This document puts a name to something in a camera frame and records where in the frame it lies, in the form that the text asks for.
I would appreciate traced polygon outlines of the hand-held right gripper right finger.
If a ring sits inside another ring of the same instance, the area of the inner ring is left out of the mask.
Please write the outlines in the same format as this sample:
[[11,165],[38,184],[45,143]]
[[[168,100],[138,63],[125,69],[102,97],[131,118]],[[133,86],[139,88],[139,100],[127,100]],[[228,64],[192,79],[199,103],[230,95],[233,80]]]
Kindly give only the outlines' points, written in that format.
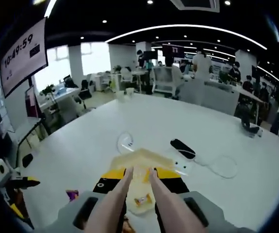
[[180,175],[153,169],[155,213],[162,233],[229,233],[223,211],[197,192],[190,192]]

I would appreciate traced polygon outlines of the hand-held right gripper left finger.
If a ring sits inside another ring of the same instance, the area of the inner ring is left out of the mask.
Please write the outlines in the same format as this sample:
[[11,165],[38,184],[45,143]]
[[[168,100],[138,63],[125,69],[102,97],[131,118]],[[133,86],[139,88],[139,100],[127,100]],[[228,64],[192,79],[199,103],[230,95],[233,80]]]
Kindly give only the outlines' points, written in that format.
[[92,191],[78,194],[60,209],[56,220],[58,233],[83,233],[86,224],[105,196],[124,178],[126,168],[112,169],[101,176]]

